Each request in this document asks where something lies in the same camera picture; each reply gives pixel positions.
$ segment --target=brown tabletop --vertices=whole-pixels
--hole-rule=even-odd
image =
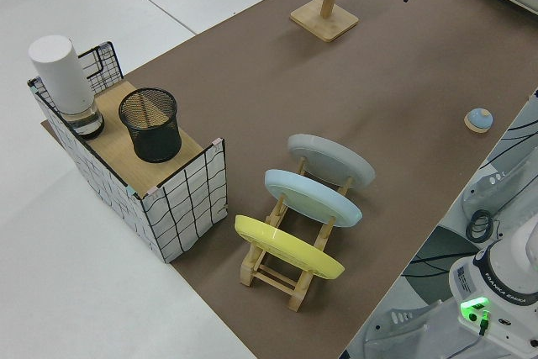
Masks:
[[[127,75],[173,92],[198,143],[226,139],[229,215],[172,264],[260,358],[337,358],[538,85],[538,18],[507,1],[336,0],[360,22],[329,44],[288,17],[309,1],[266,0]],[[494,116],[485,135],[463,123],[476,107]],[[377,178],[348,193],[364,218],[326,247],[344,273],[315,278],[294,313],[240,284],[233,225],[269,214],[265,170],[296,168],[297,133],[351,148]],[[319,230],[294,213],[282,228]]]

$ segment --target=black mesh pencil holder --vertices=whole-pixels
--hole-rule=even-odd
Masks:
[[[182,146],[174,97],[160,88],[140,88],[119,104],[119,118],[129,130],[134,153],[149,163],[170,160]]]

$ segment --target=wooden mug holder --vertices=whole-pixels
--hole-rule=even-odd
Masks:
[[[358,17],[335,5],[335,0],[313,0],[292,11],[290,19],[325,42],[341,36],[359,22]]]
[[[298,174],[303,176],[305,173],[306,159],[303,157],[299,163]],[[346,184],[338,188],[340,195],[345,195],[349,190],[353,179],[348,178]],[[271,213],[266,217],[265,223],[278,229],[284,216],[287,212],[287,206],[284,204],[285,196],[282,195]],[[314,247],[320,251],[323,251],[327,240],[329,239],[330,232],[333,229],[335,218],[331,218],[328,223],[322,224],[319,230]],[[309,290],[310,283],[314,277],[312,272],[301,271],[301,275],[297,281],[293,281],[289,277],[282,275],[280,272],[271,269],[267,265],[263,264],[266,251],[262,248],[251,243],[249,252],[246,254],[245,259],[241,263],[240,269],[240,281],[246,286],[250,286],[254,278],[258,278],[265,283],[272,285],[284,293],[290,295],[287,306],[293,311],[298,311],[299,306],[304,300],[307,291]]]

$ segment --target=patterned fabric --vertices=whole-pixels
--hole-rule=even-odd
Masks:
[[[92,90],[123,79],[111,43],[79,56]],[[126,184],[66,124],[39,77],[29,81],[35,99],[58,140],[97,195],[133,229],[164,262],[190,249],[227,211],[224,140],[217,139],[144,198]]]

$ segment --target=yellow plate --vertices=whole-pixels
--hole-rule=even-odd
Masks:
[[[246,216],[235,216],[235,231],[262,250],[318,277],[336,279],[344,267],[337,260],[297,237]]]

